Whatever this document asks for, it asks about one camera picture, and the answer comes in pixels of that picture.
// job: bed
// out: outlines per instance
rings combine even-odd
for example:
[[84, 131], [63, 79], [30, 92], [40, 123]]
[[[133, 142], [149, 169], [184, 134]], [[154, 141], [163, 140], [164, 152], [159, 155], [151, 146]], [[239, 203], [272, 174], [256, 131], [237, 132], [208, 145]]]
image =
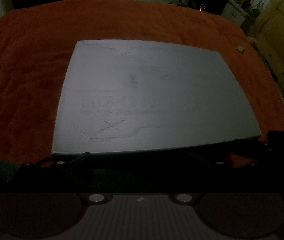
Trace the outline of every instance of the bed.
[[[131, 0], [65, 0], [0, 19], [0, 160], [51, 156], [64, 76], [79, 40], [162, 41], [218, 51], [236, 77], [266, 140], [284, 131], [284, 103], [270, 72], [232, 22], [206, 12]], [[241, 53], [237, 46], [243, 46]], [[239, 167], [246, 158], [230, 154]]]

